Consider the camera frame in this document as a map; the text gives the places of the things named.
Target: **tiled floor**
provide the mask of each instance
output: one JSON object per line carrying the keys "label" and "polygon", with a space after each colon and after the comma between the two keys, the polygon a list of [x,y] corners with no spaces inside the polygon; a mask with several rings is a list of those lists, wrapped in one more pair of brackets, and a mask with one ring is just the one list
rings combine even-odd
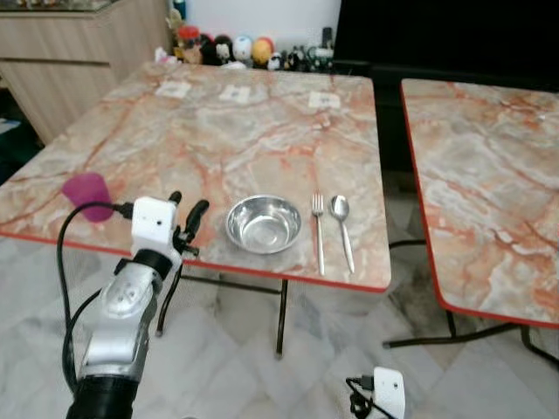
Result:
{"label": "tiled floor", "polygon": [[[387,205],[391,240],[420,234],[413,196],[392,196]],[[559,374],[527,352],[517,332],[451,347],[383,349],[386,339],[445,333],[424,250],[393,253],[386,295],[291,282],[281,361],[273,356],[279,299],[181,284],[166,333],[151,340],[134,417],[350,418],[344,379],[375,366],[404,374],[408,418],[557,417]],[[117,260],[82,251],[66,259],[74,309],[107,282]],[[60,418],[71,402],[59,367],[57,281],[53,246],[0,240],[0,417]],[[78,327],[78,357],[93,314],[94,306]],[[463,331],[486,324],[458,317]],[[557,331],[533,335],[559,355]]]}

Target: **paper card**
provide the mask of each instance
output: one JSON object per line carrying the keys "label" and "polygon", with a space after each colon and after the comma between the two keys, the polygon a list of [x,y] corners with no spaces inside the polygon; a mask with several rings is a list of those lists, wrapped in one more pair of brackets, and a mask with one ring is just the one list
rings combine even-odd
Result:
{"label": "paper card", "polygon": [[190,84],[182,81],[163,81],[155,91],[155,96],[182,99],[190,88]]}
{"label": "paper card", "polygon": [[340,96],[333,93],[311,92],[308,98],[309,107],[340,107]]}
{"label": "paper card", "polygon": [[219,95],[219,99],[244,104],[248,102],[250,95],[251,88],[249,86],[227,85]]}

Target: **black cable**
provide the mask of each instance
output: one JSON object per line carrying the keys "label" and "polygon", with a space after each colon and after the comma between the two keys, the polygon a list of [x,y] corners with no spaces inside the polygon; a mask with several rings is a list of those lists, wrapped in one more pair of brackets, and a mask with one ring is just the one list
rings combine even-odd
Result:
{"label": "black cable", "polygon": [[424,240],[423,238],[420,238],[418,240],[399,240],[397,242],[389,243],[388,248],[396,249],[397,247],[402,247],[402,246],[420,246],[425,244],[427,244],[427,241]]}
{"label": "black cable", "polygon": [[373,402],[372,397],[369,398],[369,399],[367,397],[365,397],[357,389],[357,387],[354,386],[354,383],[361,386],[361,379],[359,379],[359,378],[346,378],[346,384],[348,384],[349,388],[351,388],[351,390],[354,393],[349,397],[349,400],[351,402],[351,413],[353,413],[357,417],[357,419],[366,418],[373,408],[375,408],[376,410],[381,412],[383,415],[388,417],[388,419],[396,419],[393,415],[391,415],[386,410],[384,410],[383,408],[378,406],[375,402]]}
{"label": "black cable", "polygon": [[62,301],[64,304],[64,321],[66,323],[66,329],[70,325],[70,320],[72,315],[70,314],[70,299],[68,298],[68,285],[66,283],[66,273],[64,272],[64,261],[62,256],[62,246],[64,244],[64,235],[66,234],[66,229],[68,228],[68,224],[73,220],[75,216],[77,216],[81,211],[86,210],[91,207],[104,207],[109,208],[111,210],[117,210],[120,205],[112,204],[112,203],[104,203],[100,201],[93,201],[91,203],[84,203],[79,207],[76,207],[70,215],[64,220],[62,223],[62,227],[60,227],[59,238],[56,242],[56,263],[59,269],[59,278],[60,278],[60,288],[62,288]]}
{"label": "black cable", "polygon": [[89,304],[96,299],[101,292],[101,289],[94,292],[90,295],[82,304],[79,306],[76,313],[70,319],[70,324],[66,329],[66,333],[64,335],[64,343],[62,344],[62,372],[64,373],[64,378],[66,379],[66,384],[75,394],[76,389],[78,388],[78,378],[76,377],[76,367],[74,364],[73,358],[73,342],[72,342],[72,332],[76,323],[78,322],[79,316],[82,312],[86,309]]}
{"label": "black cable", "polygon": [[[80,206],[76,207],[68,215],[66,220],[64,220],[64,222],[62,223],[62,227],[60,227],[59,238],[56,243],[56,263],[59,270],[60,288],[62,291],[62,303],[64,306],[64,322],[66,325],[66,334],[68,334],[68,330],[70,329],[70,325],[72,322],[72,315],[70,312],[70,298],[68,297],[68,284],[66,282],[66,273],[64,271],[64,259],[63,259],[63,252],[62,252],[62,247],[64,245],[64,235],[66,234],[68,225],[73,220],[73,218],[77,216],[81,211],[92,207],[103,207],[103,208],[109,208],[111,210],[121,210],[123,208],[122,205],[105,203],[101,201],[83,203]],[[66,374],[68,374],[69,377],[73,378],[70,382],[75,382],[77,381],[77,379],[76,379],[76,371],[75,371],[75,364],[74,364],[74,357],[73,357],[72,333],[69,333],[68,339],[69,341],[67,343],[66,357],[63,358],[62,368],[65,370],[65,377]],[[70,389],[73,391],[74,388],[72,388],[70,382],[68,382],[68,385],[70,386]]]}
{"label": "black cable", "polygon": [[183,273],[183,264],[178,268],[175,273],[175,277],[173,278],[173,282],[171,283],[171,287],[167,291],[167,295],[165,296],[165,300],[161,305],[161,310],[159,310],[159,318],[157,319],[157,328],[155,329],[155,336],[161,337],[163,335],[163,326],[165,325],[165,316],[167,315],[167,309],[169,308],[169,304],[171,303],[171,299],[173,295],[175,295],[176,288],[178,287],[178,283],[181,280],[181,275]]}

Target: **metal bowl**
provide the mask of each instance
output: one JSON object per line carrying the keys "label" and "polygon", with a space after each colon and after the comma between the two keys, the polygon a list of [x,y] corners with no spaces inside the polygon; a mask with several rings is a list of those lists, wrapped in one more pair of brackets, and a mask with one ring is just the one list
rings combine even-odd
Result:
{"label": "metal bowl", "polygon": [[246,251],[276,253],[293,244],[300,231],[300,214],[283,198],[256,195],[229,211],[225,229],[232,242]]}

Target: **pink cup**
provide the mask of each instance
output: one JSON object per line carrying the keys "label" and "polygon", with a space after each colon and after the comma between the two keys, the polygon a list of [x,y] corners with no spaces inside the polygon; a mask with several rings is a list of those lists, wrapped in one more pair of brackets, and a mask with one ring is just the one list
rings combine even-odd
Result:
{"label": "pink cup", "polygon": [[[101,201],[111,203],[105,179],[99,173],[89,172],[74,176],[62,186],[62,193],[78,207],[83,203]],[[113,210],[103,207],[84,209],[82,214],[91,222],[98,223],[111,217]]]}

